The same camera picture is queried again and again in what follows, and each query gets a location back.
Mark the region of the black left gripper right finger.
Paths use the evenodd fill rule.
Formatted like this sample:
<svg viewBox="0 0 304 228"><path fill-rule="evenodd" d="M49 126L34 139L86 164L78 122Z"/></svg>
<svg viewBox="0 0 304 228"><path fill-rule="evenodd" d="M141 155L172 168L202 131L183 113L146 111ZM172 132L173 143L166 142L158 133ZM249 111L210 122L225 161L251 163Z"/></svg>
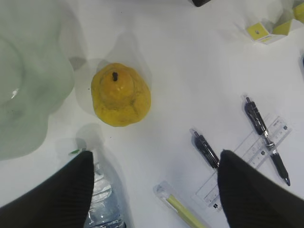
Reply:
<svg viewBox="0 0 304 228"><path fill-rule="evenodd" d="M304 201L230 150L220 154L218 188L231 228L302 228Z"/></svg>

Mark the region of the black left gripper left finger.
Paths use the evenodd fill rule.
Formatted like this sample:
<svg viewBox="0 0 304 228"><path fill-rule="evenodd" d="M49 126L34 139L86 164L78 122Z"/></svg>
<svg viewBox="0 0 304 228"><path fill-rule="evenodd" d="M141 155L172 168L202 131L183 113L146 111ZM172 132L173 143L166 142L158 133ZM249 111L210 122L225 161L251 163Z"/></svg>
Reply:
<svg viewBox="0 0 304 228"><path fill-rule="evenodd" d="M83 151L46 181L1 207L0 226L82 228L93 188L93 154Z"/></svg>

